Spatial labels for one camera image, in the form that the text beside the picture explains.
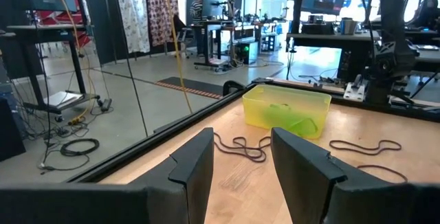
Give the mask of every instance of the person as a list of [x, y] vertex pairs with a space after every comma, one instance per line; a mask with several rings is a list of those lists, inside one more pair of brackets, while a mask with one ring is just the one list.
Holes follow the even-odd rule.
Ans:
[[414, 26], [420, 28], [428, 28], [430, 30], [436, 30], [438, 26], [440, 11], [438, 9], [438, 0], [427, 0], [426, 7], [423, 8], [423, 4], [416, 11], [418, 15], [417, 19], [413, 23]]
[[[200, 25], [202, 21], [201, 11], [203, 9], [203, 0], [192, 1], [190, 14], [192, 17], [193, 25]], [[197, 44], [197, 55], [199, 57], [204, 57], [204, 36], [201, 28], [194, 29], [195, 41]]]

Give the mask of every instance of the plastic bin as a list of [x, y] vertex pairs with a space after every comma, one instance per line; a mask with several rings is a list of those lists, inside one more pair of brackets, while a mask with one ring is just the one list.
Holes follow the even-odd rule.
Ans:
[[331, 96], [312, 91], [259, 85], [243, 96], [246, 124], [281, 127], [298, 136], [321, 136]]

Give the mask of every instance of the floor mat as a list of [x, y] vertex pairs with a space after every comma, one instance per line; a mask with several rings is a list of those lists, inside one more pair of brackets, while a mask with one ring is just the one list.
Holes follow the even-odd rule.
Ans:
[[[180, 85], [180, 78], [178, 77], [170, 77], [167, 79], [163, 79], [156, 82], [155, 84], [161, 87], [168, 87], [171, 89], [183, 91], [183, 88]], [[199, 82], [196, 80], [188, 80], [188, 79], [184, 79], [184, 84], [186, 91], [188, 93], [193, 93], [214, 99], [221, 98], [223, 94], [223, 87], [219, 85]]]

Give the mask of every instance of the wooden table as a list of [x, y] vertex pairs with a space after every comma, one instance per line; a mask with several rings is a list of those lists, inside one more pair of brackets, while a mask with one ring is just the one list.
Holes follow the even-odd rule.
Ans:
[[[257, 146], [269, 130], [244, 122], [241, 99], [200, 121], [166, 143], [143, 155], [101, 183], [126, 184], [166, 159], [205, 127], [213, 127], [224, 142], [245, 136], [250, 146]], [[358, 166], [377, 164], [406, 175], [411, 182], [440, 182], [440, 124], [332, 104], [322, 137], [311, 142], [330, 150], [339, 159]], [[381, 139], [392, 139], [402, 150], [386, 151], [370, 157], [329, 148], [332, 139], [343, 139], [374, 147]], [[292, 223], [283, 192], [274, 169], [270, 148], [267, 161], [252, 163], [244, 157], [214, 152], [214, 176], [206, 212], [206, 223]], [[369, 173], [384, 180], [401, 181], [381, 170]]]

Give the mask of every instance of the concrete floor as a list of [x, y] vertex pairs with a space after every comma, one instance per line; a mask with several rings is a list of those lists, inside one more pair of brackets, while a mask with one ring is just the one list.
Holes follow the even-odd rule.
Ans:
[[[100, 141], [100, 148], [89, 155], [90, 162], [82, 168], [71, 171], [48, 172], [42, 175], [41, 170], [39, 170], [36, 165], [41, 161], [41, 157], [45, 151], [43, 140], [26, 140], [26, 153], [0, 163], [0, 183], [62, 182], [146, 137], [131, 79], [123, 77], [130, 76], [127, 62], [120, 61], [117, 64], [109, 63], [102, 68], [102, 71], [105, 72], [102, 73], [93, 50], [88, 49], [87, 53], [90, 58], [91, 67], [93, 68], [90, 70], [90, 78], [94, 83], [96, 93], [100, 94], [102, 98], [108, 98], [105, 89], [106, 82], [109, 95], [113, 99], [114, 111], [97, 117], [96, 120], [89, 125], [90, 131], [85, 136], [98, 139]], [[72, 76], [73, 65], [70, 58], [59, 50], [55, 52], [53, 50], [49, 56], [52, 57], [45, 59], [45, 68], [47, 74], [50, 76], [48, 79], [49, 92], [53, 94], [58, 91], [66, 90]], [[308, 81], [308, 78], [300, 78], [299, 75], [307, 74], [318, 76], [325, 70], [329, 71], [322, 76], [333, 77], [336, 74], [339, 57], [340, 50], [336, 49], [298, 48], [298, 53], [295, 54], [294, 58], [295, 63], [292, 67], [292, 74], [289, 78], [292, 79], [293, 76], [294, 80]], [[209, 82], [216, 85], [222, 85], [227, 80], [235, 80], [246, 85], [258, 77], [272, 76], [285, 78], [287, 73], [287, 54], [285, 52], [263, 54], [261, 58], [279, 61], [284, 63], [284, 65], [241, 67], [233, 69], [226, 74], [216, 74], [208, 69], [195, 69], [193, 63], [199, 59], [190, 58], [183, 59], [182, 71], [184, 78]], [[82, 60], [81, 65], [82, 68], [87, 68], [88, 62], [86, 58]], [[179, 76], [177, 63], [173, 55], [162, 55], [152, 58], [147, 56], [139, 58], [137, 61], [131, 60], [131, 68], [133, 70], [133, 77], [136, 79], [135, 84], [139, 93], [149, 135], [153, 133], [154, 129], [190, 114], [183, 92], [154, 85], [154, 82], [158, 80], [171, 76]], [[87, 70], [84, 70], [82, 74], [85, 79], [86, 88], [89, 91]], [[44, 79], [40, 77], [39, 82], [43, 95], [46, 95]], [[417, 80], [411, 80], [410, 84], [414, 87], [414, 85], [417, 84]], [[26, 79], [18, 80], [16, 85], [23, 98], [34, 101], [32, 89]], [[70, 89], [78, 90], [75, 77]], [[425, 98], [425, 100], [433, 101], [433, 99], [435, 99], [439, 101], [440, 93], [437, 89], [438, 84], [431, 83], [426, 87], [426, 90], [421, 92], [419, 98], [423, 99], [426, 97], [427, 99]], [[215, 101], [212, 98], [197, 96], [191, 93], [188, 95], [193, 111], [199, 110]], [[76, 117], [87, 107], [88, 104], [84, 103], [76, 108], [66, 110], [63, 113], [65, 120]], [[43, 118], [42, 123], [45, 125], [45, 128], [47, 128], [47, 116], [45, 113], [38, 112], [36, 114]], [[92, 116], [87, 114], [86, 118], [90, 120]], [[43, 128], [39, 120], [36, 120], [32, 116], [30, 123], [37, 131], [41, 131]], [[64, 142], [69, 139], [59, 139], [59, 141]], [[72, 148], [83, 149], [86, 146], [88, 145], [83, 144]], [[64, 157], [59, 153], [52, 153], [47, 159], [46, 164], [55, 168], [71, 168], [81, 165], [85, 160], [85, 157]]]

